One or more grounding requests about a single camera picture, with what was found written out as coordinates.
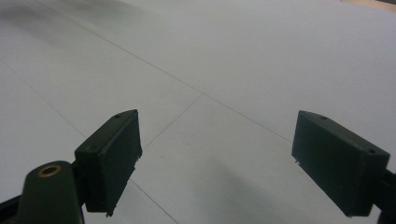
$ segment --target grout line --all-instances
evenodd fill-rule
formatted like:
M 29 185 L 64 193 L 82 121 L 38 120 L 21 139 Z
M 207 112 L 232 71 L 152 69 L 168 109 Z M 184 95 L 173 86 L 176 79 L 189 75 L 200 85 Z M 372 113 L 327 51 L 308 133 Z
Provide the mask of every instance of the grout line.
M 85 27 L 85 26 L 79 24 L 78 22 L 73 21 L 73 20 L 67 18 L 64 14 L 58 12 L 57 10 L 55 10 L 55 9 L 53 9 L 53 8 L 51 8 L 51 7 L 48 7 L 47 5 L 45 5 L 45 4 L 43 4 L 43 3 L 39 2 L 39 1 L 37 1 L 37 3 L 39 3 L 39 4 L 41 4 L 42 6 L 48 8 L 49 10 L 53 11 L 54 13 L 56 13 L 56 14 L 62 16 L 62 17 L 65 18 L 66 20 L 73 22 L 75 25 L 77 25 L 77 26 L 81 27 L 82 29 L 84 29 L 84 30 L 90 32 L 91 34 L 96 35 L 96 36 L 98 36 L 99 38 L 105 40 L 106 42 L 108 42 L 109 44 L 113 45 L 113 46 L 116 47 L 117 49 L 120 49 L 120 50 L 122 50 L 122 51 L 124 51 L 124 52 L 130 54 L 131 56 L 135 57 L 136 59 L 138 59 L 138 60 L 140 60 L 140 61 L 142 61 L 142 62 L 144 62 L 144 63 L 146 63 L 146 64 L 148 64 L 148 65 L 150 65 L 150 66 L 152 66 L 152 67 L 154 67 L 155 69 L 157 69 L 157 70 L 159 70 L 159 71 L 165 73 L 166 75 L 168 75 L 169 77 L 172 77 L 173 79 L 179 81 L 180 83 L 182 83 L 182 84 L 184 84 L 184 85 L 186 85 L 186 86 L 192 88 L 192 89 L 195 90 L 195 91 L 200 92 L 202 95 L 207 96 L 208 98 L 210 98 L 210 99 L 216 101 L 217 103 L 219 103 L 219 104 L 221 104 L 221 105 L 224 105 L 224 106 L 227 107 L 228 109 L 231 109 L 233 112 L 235 112 L 235 113 L 241 115 L 242 117 L 244 117 L 244 118 L 246 118 L 246 119 L 252 121 L 253 123 L 255 123 L 255 124 L 257 124 L 257 125 L 263 127 L 265 130 L 269 131 L 270 133 L 273 133 L 273 134 L 279 136 L 280 138 L 282 138 L 282 139 L 284 139 L 284 140 L 286 140 L 286 141 L 288 141 L 288 142 L 291 142 L 289 139 L 285 138 L 284 136 L 280 135 L 279 133 L 276 133 L 276 132 L 274 132 L 274 131 L 272 131 L 272 130 L 266 128 L 265 126 L 261 125 L 259 122 L 255 121 L 254 119 L 251 119 L 251 118 L 247 117 L 246 115 L 243 115 L 241 112 L 239 112 L 239 111 L 237 111 L 237 110 L 235 110 L 235 109 L 229 107 L 228 105 L 225 105 L 224 103 L 222 103 L 222 102 L 219 101 L 218 99 L 216 99 L 216 98 L 214 98 L 214 97 L 212 97 L 212 96 L 206 94 L 206 93 L 203 92 L 203 91 L 198 90 L 197 88 L 193 87 L 191 84 L 189 84 L 189 83 L 187 83 L 187 82 L 181 80 L 180 78 L 178 78 L 178 77 L 176 77 L 176 76 L 174 76 L 174 75 L 172 75 L 172 74 L 170 74 L 170 73 L 168 73 L 168 72 L 162 70 L 160 67 L 158 67 L 158 66 L 154 65 L 153 63 L 150 63 L 150 62 L 144 60 L 143 58 L 141 58 L 141 57 L 139 57 L 139 56 L 133 54 L 131 51 L 129 51 L 129 50 L 127 50 L 127 49 L 124 49 L 124 48 L 122 48 L 121 46 L 119 46 L 119 45 L 117 45 L 117 44 L 111 42 L 110 40 L 108 40 L 108 39 L 102 37 L 101 35 L 95 33 L 94 31 L 88 29 L 87 27 Z
M 135 186 L 137 186 L 140 190 L 142 190 L 142 188 L 140 188 L 140 186 L 138 186 L 132 179 L 131 179 L 131 182 L 132 183 L 134 183 L 134 185 Z M 142 192 L 146 195 L 146 196 L 148 196 L 148 198 L 150 198 L 155 204 L 157 204 L 144 190 L 142 190 Z M 169 214 L 169 213 L 167 213 L 159 204 L 157 204 L 157 206 L 159 207 L 159 208 L 161 208 L 161 210 L 163 210 L 163 212 L 165 212 L 165 214 L 166 215 L 168 215 L 172 220 L 174 220 L 174 222 L 176 223 L 176 224 L 178 224 L 178 222 Z
M 17 77 L 19 78 L 27 87 L 29 87 L 30 90 L 32 90 L 38 97 L 40 97 L 49 107 L 51 107 L 61 118 L 63 118 L 66 123 L 68 123 L 70 126 L 73 127 L 74 130 L 76 130 L 79 134 L 81 134 L 82 137 L 87 139 L 87 137 L 82 134 L 73 124 L 70 122 L 59 110 L 55 108 L 49 101 L 47 101 L 37 90 L 35 90 L 25 79 L 23 79 L 14 69 L 12 69 L 7 63 L 3 62 L 3 64 Z
M 151 143 L 154 142 L 163 132 L 165 132 L 173 123 L 175 123 L 176 120 L 178 120 L 187 110 L 189 110 L 193 105 L 195 105 L 195 103 L 197 103 L 197 101 L 199 99 L 201 99 L 202 96 L 203 96 L 203 94 L 201 94 L 199 97 L 197 97 L 194 100 L 194 102 L 192 102 L 191 105 L 187 106 L 187 108 L 183 112 L 181 112 L 172 122 L 170 122 L 168 125 L 166 125 L 166 127 L 160 133 L 158 133 L 157 136 L 155 136 L 153 139 L 151 139 L 151 141 L 149 141 L 148 144 L 143 149 L 146 149 L 149 145 L 151 145 Z

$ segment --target white surface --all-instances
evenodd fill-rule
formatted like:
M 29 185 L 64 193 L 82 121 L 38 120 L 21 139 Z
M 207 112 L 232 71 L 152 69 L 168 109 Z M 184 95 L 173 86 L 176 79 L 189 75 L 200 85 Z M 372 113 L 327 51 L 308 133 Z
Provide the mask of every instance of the white surface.
M 88 223 L 374 223 L 345 218 L 290 141 L 316 112 L 396 170 L 395 24 L 328 0 L 1 0 L 0 200 L 136 108 L 140 188 Z

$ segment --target brass ring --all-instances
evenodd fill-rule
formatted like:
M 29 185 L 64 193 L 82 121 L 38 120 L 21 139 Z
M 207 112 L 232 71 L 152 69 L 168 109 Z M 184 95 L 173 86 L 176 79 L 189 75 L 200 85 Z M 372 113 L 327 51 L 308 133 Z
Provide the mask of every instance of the brass ring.
M 37 175 L 41 178 L 50 177 L 58 174 L 61 171 L 60 165 L 48 165 L 38 171 Z

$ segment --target white floor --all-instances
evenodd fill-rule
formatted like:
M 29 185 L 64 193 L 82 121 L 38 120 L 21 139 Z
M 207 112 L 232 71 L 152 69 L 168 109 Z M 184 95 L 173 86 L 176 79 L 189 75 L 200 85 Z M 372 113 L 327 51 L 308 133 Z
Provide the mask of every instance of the white floor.
M 339 0 L 0 0 L 0 201 L 138 109 L 144 155 L 87 223 L 375 223 L 290 155 L 299 110 L 393 154 L 396 14 Z

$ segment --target round hole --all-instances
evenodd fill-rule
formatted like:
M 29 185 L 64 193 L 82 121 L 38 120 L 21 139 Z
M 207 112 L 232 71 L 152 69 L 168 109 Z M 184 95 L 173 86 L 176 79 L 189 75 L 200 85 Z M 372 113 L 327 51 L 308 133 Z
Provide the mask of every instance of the round hole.
M 98 146 L 88 146 L 85 149 L 87 149 L 88 151 L 93 151 L 93 150 L 95 150 L 97 148 L 98 148 Z
M 60 165 L 48 165 L 41 170 L 38 171 L 37 175 L 41 178 L 50 177 L 52 175 L 56 175 L 61 171 Z

